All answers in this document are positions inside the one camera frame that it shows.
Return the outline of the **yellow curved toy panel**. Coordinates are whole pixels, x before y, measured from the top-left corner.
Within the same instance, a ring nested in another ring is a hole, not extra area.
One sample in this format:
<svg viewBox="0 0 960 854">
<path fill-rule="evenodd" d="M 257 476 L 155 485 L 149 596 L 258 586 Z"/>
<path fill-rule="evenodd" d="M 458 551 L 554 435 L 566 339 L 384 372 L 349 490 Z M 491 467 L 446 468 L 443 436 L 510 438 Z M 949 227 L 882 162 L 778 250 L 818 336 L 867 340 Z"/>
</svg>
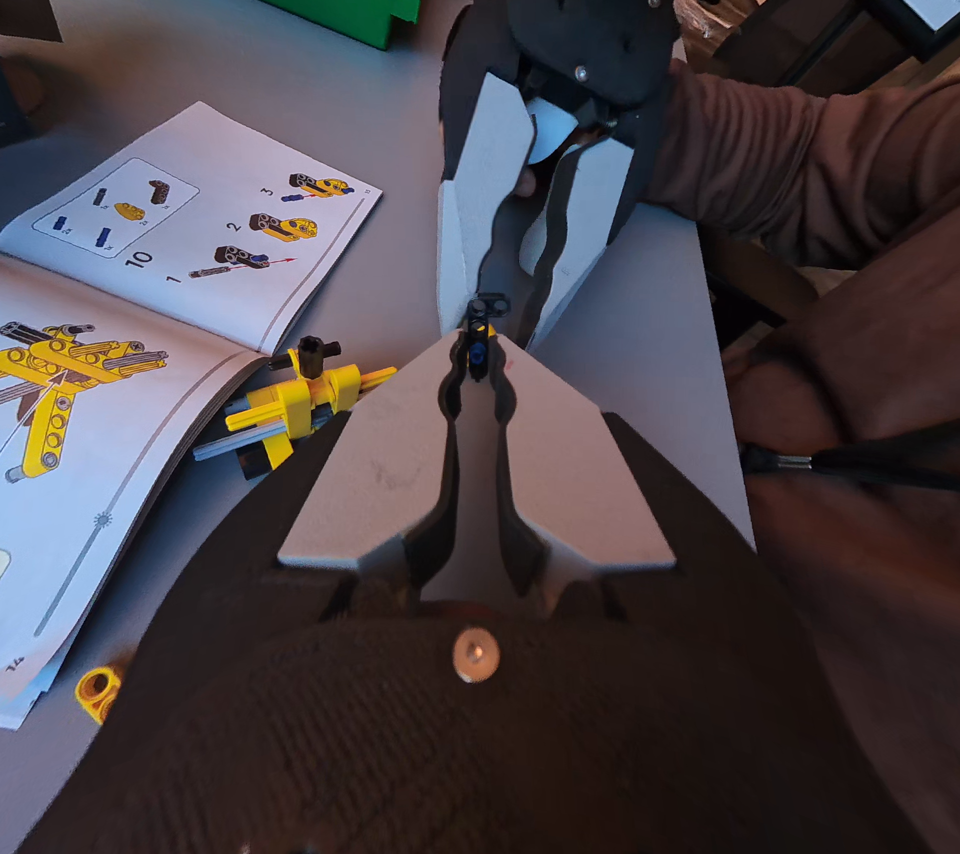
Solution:
<svg viewBox="0 0 960 854">
<path fill-rule="evenodd" d="M 486 318 L 469 320 L 466 330 L 467 371 L 473 381 L 481 382 L 489 374 L 490 342 L 497 332 Z"/>
</svg>

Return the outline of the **yellow toy brick assembly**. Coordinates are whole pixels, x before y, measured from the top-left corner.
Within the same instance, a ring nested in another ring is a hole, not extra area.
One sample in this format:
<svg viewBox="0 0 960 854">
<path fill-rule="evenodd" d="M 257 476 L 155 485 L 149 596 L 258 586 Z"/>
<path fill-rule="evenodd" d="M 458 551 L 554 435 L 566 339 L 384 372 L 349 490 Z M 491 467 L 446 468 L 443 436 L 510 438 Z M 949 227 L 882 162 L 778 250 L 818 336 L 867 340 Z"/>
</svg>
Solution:
<svg viewBox="0 0 960 854">
<path fill-rule="evenodd" d="M 271 357 L 269 368 L 290 372 L 291 377 L 226 404 L 227 435 L 195 447 L 194 459 L 202 462 L 235 452 L 246 479 L 266 476 L 300 441 L 398 372 L 387 367 L 364 374 L 354 364 L 328 368 L 328 360 L 341 353 L 339 342 L 308 335 L 295 348 Z"/>
</svg>

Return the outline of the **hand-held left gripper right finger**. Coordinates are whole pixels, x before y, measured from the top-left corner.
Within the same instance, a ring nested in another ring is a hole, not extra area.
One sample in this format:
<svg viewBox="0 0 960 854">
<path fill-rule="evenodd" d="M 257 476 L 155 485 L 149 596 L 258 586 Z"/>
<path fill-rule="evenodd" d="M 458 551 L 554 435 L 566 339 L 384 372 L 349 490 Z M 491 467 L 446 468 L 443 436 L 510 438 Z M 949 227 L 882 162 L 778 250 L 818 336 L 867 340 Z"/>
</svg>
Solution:
<svg viewBox="0 0 960 854">
<path fill-rule="evenodd" d="M 600 408 L 505 336 L 490 344 L 501 556 L 520 596 L 668 571 L 676 555 Z"/>
</svg>

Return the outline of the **person's brown clothing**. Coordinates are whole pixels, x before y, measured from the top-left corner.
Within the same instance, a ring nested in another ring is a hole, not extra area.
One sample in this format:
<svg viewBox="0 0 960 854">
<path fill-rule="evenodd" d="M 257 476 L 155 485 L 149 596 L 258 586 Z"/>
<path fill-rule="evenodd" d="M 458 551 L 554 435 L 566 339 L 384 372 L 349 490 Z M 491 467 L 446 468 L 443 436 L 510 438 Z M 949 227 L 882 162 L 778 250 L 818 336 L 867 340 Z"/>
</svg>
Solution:
<svg viewBox="0 0 960 854">
<path fill-rule="evenodd" d="M 958 421 L 958 182 L 886 251 L 726 366 L 739 440 L 811 454 Z M 958 852 L 958 494 L 747 479 L 760 554 L 858 738 L 936 852 Z"/>
</svg>

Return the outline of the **black chair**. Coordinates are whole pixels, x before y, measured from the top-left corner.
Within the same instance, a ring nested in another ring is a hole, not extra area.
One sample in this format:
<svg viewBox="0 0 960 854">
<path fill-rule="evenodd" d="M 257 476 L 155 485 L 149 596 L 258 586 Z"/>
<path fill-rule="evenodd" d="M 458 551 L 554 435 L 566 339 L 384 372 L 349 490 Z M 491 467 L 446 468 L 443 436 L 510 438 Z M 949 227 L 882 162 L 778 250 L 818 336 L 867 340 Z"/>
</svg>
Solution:
<svg viewBox="0 0 960 854">
<path fill-rule="evenodd" d="M 697 231 L 720 349 L 757 324 L 779 328 L 818 301 L 806 277 L 763 247 L 704 225 Z"/>
</svg>

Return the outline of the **person's right forearm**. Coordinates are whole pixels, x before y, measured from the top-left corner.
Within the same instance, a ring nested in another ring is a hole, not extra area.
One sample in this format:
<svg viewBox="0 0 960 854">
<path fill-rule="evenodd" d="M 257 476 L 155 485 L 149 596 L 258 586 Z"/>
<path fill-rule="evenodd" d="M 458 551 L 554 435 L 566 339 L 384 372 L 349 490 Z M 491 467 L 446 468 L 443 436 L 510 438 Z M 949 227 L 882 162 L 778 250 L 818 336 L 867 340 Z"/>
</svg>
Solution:
<svg viewBox="0 0 960 854">
<path fill-rule="evenodd" d="M 803 267 L 859 269 L 958 211 L 958 77 L 816 97 L 679 60 L 640 200 Z"/>
</svg>

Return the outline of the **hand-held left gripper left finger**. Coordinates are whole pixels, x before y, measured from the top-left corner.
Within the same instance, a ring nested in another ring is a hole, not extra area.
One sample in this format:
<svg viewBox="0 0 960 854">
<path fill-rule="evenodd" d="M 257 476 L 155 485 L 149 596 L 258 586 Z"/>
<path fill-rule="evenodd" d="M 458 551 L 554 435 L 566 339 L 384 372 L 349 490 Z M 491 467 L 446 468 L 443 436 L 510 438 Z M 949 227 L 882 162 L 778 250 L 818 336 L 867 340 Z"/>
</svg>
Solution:
<svg viewBox="0 0 960 854">
<path fill-rule="evenodd" d="M 411 588 L 443 568 L 455 542 L 461 339 L 447 334 L 354 405 L 279 563 Z"/>
</svg>

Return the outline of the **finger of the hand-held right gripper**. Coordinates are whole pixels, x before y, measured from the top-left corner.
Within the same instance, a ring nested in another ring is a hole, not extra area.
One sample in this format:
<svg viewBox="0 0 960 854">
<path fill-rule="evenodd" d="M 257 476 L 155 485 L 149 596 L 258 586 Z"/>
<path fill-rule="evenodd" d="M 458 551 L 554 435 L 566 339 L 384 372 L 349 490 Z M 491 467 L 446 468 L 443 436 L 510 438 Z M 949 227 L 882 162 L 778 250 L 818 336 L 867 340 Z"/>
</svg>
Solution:
<svg viewBox="0 0 960 854">
<path fill-rule="evenodd" d="M 455 173 L 438 189 L 437 308 L 441 334 L 461 323 L 479 291 L 498 209 L 513 193 L 535 139 L 521 91 L 483 81 Z"/>
<path fill-rule="evenodd" d="M 559 159 L 544 208 L 519 249 L 520 267 L 533 279 L 517 329 L 525 350 L 552 331 L 605 252 L 633 151 L 605 139 Z"/>
</svg>

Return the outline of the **yellow straight toy beam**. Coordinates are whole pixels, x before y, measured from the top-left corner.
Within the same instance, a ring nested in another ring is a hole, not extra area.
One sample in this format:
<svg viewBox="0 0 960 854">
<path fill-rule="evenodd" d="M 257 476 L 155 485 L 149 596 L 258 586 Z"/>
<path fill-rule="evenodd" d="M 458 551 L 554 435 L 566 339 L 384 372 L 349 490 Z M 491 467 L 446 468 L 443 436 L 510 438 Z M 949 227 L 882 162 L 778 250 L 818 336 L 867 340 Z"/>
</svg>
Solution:
<svg viewBox="0 0 960 854">
<path fill-rule="evenodd" d="M 102 726 L 121 689 L 125 669 L 116 665 L 92 668 L 77 682 L 75 699 L 84 711 Z"/>
</svg>

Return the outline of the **open instruction booklet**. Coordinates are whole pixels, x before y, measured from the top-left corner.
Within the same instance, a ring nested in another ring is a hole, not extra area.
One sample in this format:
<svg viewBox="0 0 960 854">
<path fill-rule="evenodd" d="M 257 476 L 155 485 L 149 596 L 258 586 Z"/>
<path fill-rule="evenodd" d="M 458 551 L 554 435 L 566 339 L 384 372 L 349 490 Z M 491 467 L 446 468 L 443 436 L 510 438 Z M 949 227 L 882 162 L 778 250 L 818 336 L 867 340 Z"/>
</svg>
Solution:
<svg viewBox="0 0 960 854">
<path fill-rule="evenodd" d="M 196 103 L 2 229 L 3 729 L 380 197 Z"/>
</svg>

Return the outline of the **black toy beam with blue pin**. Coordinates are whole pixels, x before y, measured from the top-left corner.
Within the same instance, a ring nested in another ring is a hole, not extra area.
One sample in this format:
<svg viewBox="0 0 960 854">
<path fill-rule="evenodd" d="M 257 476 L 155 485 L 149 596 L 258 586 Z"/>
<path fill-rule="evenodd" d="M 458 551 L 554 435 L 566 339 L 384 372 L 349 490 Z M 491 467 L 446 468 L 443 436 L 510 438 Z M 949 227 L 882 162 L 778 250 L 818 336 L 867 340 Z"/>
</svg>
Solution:
<svg viewBox="0 0 960 854">
<path fill-rule="evenodd" d="M 466 306 L 464 322 L 465 326 L 471 319 L 486 318 L 493 328 L 494 320 L 501 320 L 506 317 L 511 310 L 509 297 L 502 293 L 477 293 L 469 300 Z"/>
</svg>

